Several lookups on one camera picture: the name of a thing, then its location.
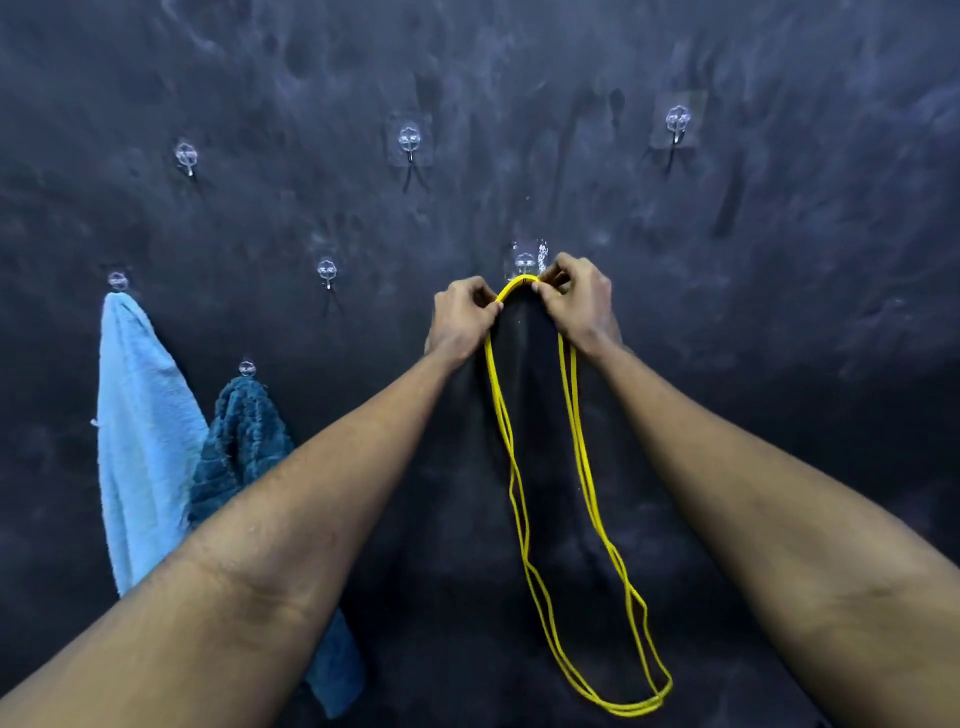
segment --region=yellow cord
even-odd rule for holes
[[[517,276],[507,283],[506,287],[500,291],[500,295],[497,296],[496,299],[502,302],[518,286],[524,283],[532,283],[536,280],[536,276]],[[627,575],[627,568],[623,563],[623,559],[620,557],[619,551],[616,550],[616,546],[614,546],[607,537],[603,522],[600,520],[597,496],[593,488],[593,475],[590,472],[590,463],[587,459],[587,445],[584,442],[584,433],[580,423],[580,400],[577,395],[577,352],[573,347],[570,347],[570,376],[569,379],[567,379],[564,338],[558,334],[557,339],[560,345],[560,371],[564,381],[566,412],[570,419],[570,430],[573,433],[573,452],[577,461],[580,483],[583,486],[584,499],[587,502],[587,512],[590,515],[590,521],[593,523],[593,529],[597,532],[603,545],[607,548],[607,553],[610,555],[610,560],[613,563],[613,568],[616,570],[617,576],[619,576],[620,581],[623,582],[627,606],[627,620],[630,623],[631,631],[634,633],[636,651],[639,653],[640,663],[643,665],[643,673],[646,675],[647,683],[650,685],[654,695],[637,703],[611,703],[604,700],[587,683],[577,668],[573,666],[560,645],[560,637],[557,634],[557,625],[554,621],[553,604],[550,601],[550,593],[547,591],[543,579],[540,578],[540,573],[534,568],[533,564],[530,563],[530,519],[527,516],[526,499],[523,497],[523,481],[520,478],[520,469],[516,465],[516,457],[514,455],[514,433],[510,427],[507,405],[503,400],[503,393],[500,391],[500,382],[496,376],[496,365],[493,362],[493,345],[490,335],[488,334],[487,340],[484,343],[484,351],[487,355],[487,371],[490,373],[493,409],[496,412],[496,419],[500,425],[500,434],[503,436],[503,443],[507,447],[507,454],[510,456],[510,502],[514,506],[516,534],[520,539],[520,556],[523,559],[523,569],[526,572],[527,584],[530,586],[530,594],[533,595],[534,604],[537,606],[537,612],[540,615],[540,624],[543,625],[543,634],[546,635],[547,644],[550,647],[550,651],[553,652],[553,656],[557,660],[561,672],[570,685],[573,686],[573,689],[590,702],[599,705],[615,716],[645,716],[648,713],[653,713],[663,704],[663,699],[673,688],[673,678],[670,676],[667,668],[663,666],[663,662],[660,661],[660,655],[657,654],[653,639],[650,637],[650,629],[647,626],[647,604],[637,593],[634,585],[630,583],[630,577]],[[517,497],[519,497],[519,507],[517,507],[516,504]],[[540,604],[538,588],[543,595],[545,606]],[[653,676],[650,674],[650,667],[647,665],[643,641],[640,639],[639,631],[636,628],[633,599],[640,605],[643,613],[643,635],[650,645],[650,652],[653,654],[654,660],[657,661],[660,671],[666,677],[666,685],[660,689],[658,689],[654,683]]]

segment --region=hanging towel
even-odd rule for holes
[[[217,399],[216,414],[190,487],[191,528],[293,451],[279,413],[256,379],[238,376]],[[341,716],[363,691],[366,674],[340,609],[326,628],[304,682],[328,718]]]
[[[104,299],[96,425],[107,551],[123,596],[183,540],[206,437],[177,364],[126,293]]]

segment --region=skin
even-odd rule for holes
[[[589,261],[561,254],[535,289],[835,723],[960,724],[960,571],[874,503],[644,366],[623,346],[611,283]],[[481,279],[454,282],[435,307],[420,362],[210,518],[0,701],[0,726],[270,725],[446,380],[501,309]]]

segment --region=blue cloth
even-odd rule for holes
[[[173,357],[126,293],[104,299],[95,424],[107,551],[123,596],[183,540],[207,432]]]
[[[294,449],[267,390],[239,376],[217,399],[216,414],[190,488],[187,518],[195,528]],[[337,609],[304,682],[329,718],[341,716],[366,685],[360,652]]]

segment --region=forearm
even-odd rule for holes
[[[610,346],[595,363],[678,508],[807,688],[845,725],[902,725],[908,704],[934,721],[912,725],[939,725],[950,697],[931,681],[960,677],[957,569],[874,503],[711,414],[630,353]]]
[[[426,356],[234,498],[0,702],[0,725],[269,725],[454,366]]]

